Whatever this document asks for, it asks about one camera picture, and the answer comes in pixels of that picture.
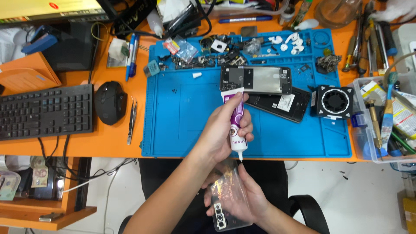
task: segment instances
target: blue silicone repair mat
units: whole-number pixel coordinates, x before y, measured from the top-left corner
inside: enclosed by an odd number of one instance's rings
[[[281,36],[283,42],[291,31],[260,33],[265,41],[271,36]],[[234,41],[248,40],[239,35],[230,36]],[[310,91],[309,86],[333,85],[339,87],[338,72],[321,74],[316,71],[317,57],[323,56],[323,50],[334,50],[329,29],[304,30],[300,32],[305,49],[298,55],[291,55],[292,45],[282,52],[275,45],[279,56],[251,58],[252,61],[266,60],[267,66],[285,66],[292,69],[293,86]],[[187,39],[201,51],[200,37]],[[267,54],[269,46],[262,47]],[[170,55],[162,46],[162,41],[152,45],[149,61]],[[146,110],[144,118],[142,156],[147,157],[184,157],[192,149],[205,123],[218,106],[222,105],[219,91],[220,67],[175,70],[171,58],[165,62],[168,66],[159,74],[147,79]],[[192,74],[201,72],[202,76],[193,78]],[[248,143],[244,151],[245,158],[332,158],[351,157],[351,145],[346,120],[330,120],[310,116],[310,101],[300,123],[283,119],[262,110],[245,105],[252,115],[255,139]]]

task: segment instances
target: paper money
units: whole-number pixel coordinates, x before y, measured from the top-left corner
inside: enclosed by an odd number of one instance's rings
[[[32,188],[47,187],[48,167],[45,166],[45,160],[40,156],[32,156],[30,167],[33,169]]]
[[[0,200],[12,201],[20,183],[20,175],[16,172],[0,171]]]

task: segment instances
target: left hand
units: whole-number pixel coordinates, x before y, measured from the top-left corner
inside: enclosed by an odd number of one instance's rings
[[[205,125],[194,148],[206,153],[214,163],[219,163],[231,154],[230,140],[228,139],[231,127],[231,115],[239,105],[243,96],[238,92],[224,105],[214,110]],[[244,101],[248,100],[248,94],[244,94]],[[245,137],[249,142],[254,140],[253,124],[248,110],[244,109],[243,118],[240,120],[238,135]]]

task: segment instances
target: yellow wire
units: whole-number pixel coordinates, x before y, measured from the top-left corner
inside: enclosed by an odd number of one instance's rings
[[[94,26],[96,26],[96,25],[103,25],[103,26],[104,26],[105,30],[107,31],[107,38],[106,38],[106,39],[101,39],[101,38],[99,38],[99,37],[97,37],[97,36],[95,36],[95,35],[94,35],[94,33],[93,33],[92,29],[93,29],[93,28],[94,28]],[[102,41],[102,42],[105,42],[105,41],[107,41],[107,40],[110,38],[110,32],[108,31],[107,26],[106,26],[105,24],[101,23],[101,22],[95,22],[95,23],[93,23],[93,24],[91,25],[91,35],[92,35],[95,39],[100,40],[100,41]]]

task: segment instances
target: marker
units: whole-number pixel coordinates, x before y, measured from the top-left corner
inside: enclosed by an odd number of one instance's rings
[[[131,58],[133,57],[133,50],[134,50],[134,42],[136,39],[136,34],[132,34],[130,38],[130,45],[129,45],[129,57],[127,58],[127,67],[126,67],[126,81],[129,80],[130,75],[130,64],[131,64]]]
[[[133,47],[133,57],[131,58],[131,63],[130,63],[129,77],[134,77],[136,75],[136,57],[137,57],[138,49],[139,49],[139,36],[136,35],[135,40],[134,40],[134,47]]]
[[[219,20],[218,22],[220,24],[225,24],[225,23],[248,22],[248,21],[269,21],[272,19],[273,19],[273,16],[271,15],[262,15],[262,16],[256,16],[256,17],[250,17],[250,18],[222,19],[222,20]]]

